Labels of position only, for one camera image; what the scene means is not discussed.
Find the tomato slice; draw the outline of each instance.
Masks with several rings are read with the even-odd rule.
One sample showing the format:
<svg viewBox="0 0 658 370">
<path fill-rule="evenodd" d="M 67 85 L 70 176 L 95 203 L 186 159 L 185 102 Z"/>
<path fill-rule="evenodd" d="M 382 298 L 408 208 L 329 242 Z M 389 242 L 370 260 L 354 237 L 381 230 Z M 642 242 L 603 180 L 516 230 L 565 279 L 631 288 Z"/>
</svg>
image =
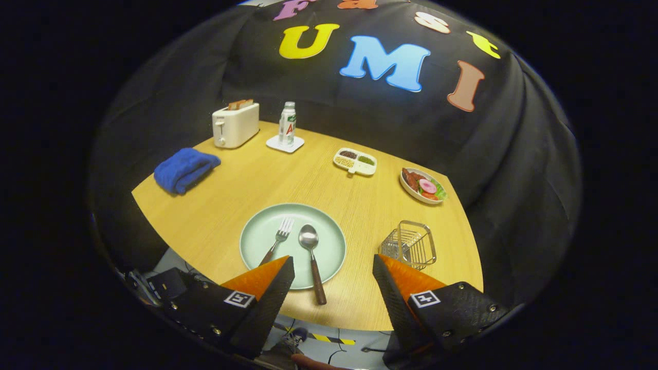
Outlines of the tomato slice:
<svg viewBox="0 0 658 370">
<path fill-rule="evenodd" d="M 438 198 L 437 196 L 435 196 L 434 194 L 430 194 L 430 193 L 428 193 L 428 192 L 424 192 L 424 193 L 421 194 L 421 195 L 424 196 L 424 197 L 426 197 L 427 199 L 431 199 L 431 200 L 439 200 L 439 198 Z"/>
</svg>

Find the shoe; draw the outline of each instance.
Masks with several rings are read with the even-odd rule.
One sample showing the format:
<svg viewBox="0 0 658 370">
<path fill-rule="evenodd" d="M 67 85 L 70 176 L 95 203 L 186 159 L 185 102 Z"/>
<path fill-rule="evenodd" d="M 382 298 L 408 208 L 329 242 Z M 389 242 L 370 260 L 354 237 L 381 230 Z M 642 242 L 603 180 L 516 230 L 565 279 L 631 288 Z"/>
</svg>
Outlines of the shoe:
<svg viewBox="0 0 658 370">
<path fill-rule="evenodd" d="M 306 341 L 309 337 L 309 331 L 306 328 L 296 328 L 295 330 L 287 333 L 282 341 L 290 348 L 297 348 L 300 343 Z"/>
</svg>

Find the wire basket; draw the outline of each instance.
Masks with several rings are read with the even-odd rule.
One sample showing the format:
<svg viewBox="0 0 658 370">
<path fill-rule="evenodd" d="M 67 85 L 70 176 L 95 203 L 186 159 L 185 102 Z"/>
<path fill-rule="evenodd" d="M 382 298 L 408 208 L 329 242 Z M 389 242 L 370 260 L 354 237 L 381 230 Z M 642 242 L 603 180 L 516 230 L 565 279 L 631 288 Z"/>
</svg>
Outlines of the wire basket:
<svg viewBox="0 0 658 370">
<path fill-rule="evenodd" d="M 406 263 L 416 270 L 422 270 L 436 262 L 430 228 L 413 221 L 400 221 L 397 228 L 382 242 L 379 253 Z"/>
</svg>

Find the letter m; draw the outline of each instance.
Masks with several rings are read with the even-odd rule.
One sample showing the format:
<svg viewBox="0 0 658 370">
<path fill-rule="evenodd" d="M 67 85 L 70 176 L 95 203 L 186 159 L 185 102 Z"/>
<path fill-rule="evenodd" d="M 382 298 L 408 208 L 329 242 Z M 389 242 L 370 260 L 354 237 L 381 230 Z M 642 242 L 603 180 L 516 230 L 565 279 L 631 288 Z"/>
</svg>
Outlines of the letter m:
<svg viewBox="0 0 658 370">
<path fill-rule="evenodd" d="M 419 92 L 422 86 L 418 83 L 422 61 L 430 51 L 418 45 L 405 43 L 392 53 L 386 50 L 378 38 L 371 36 L 353 36 L 354 50 L 347 67 L 341 68 L 340 74 L 347 77 L 362 78 L 366 75 L 363 69 L 364 62 L 368 62 L 370 75 L 373 80 L 379 80 L 387 70 L 395 66 L 393 74 L 386 78 L 389 85 Z"/>
</svg>

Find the white bottle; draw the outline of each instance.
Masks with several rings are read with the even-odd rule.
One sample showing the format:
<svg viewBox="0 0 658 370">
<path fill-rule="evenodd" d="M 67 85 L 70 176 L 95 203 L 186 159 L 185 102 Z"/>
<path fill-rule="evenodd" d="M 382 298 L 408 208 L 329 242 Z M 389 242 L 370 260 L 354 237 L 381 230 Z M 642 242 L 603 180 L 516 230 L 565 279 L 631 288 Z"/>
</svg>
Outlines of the white bottle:
<svg viewBox="0 0 658 370">
<path fill-rule="evenodd" d="M 279 120 L 279 146 L 291 147 L 295 142 L 295 127 L 297 126 L 297 113 L 295 102 L 287 101 Z"/>
</svg>

